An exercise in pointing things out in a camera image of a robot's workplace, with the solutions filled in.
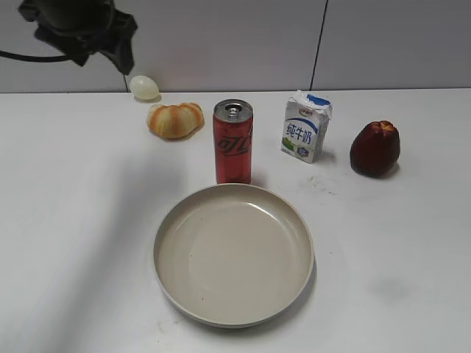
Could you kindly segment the black cloth-covered gripper body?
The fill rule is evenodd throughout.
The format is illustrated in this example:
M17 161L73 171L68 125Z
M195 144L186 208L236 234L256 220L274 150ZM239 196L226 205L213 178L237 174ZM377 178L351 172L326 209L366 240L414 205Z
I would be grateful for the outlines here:
M18 12L38 27L34 37L83 66L100 53L128 75L134 67L134 17L116 9L114 1L23 1Z

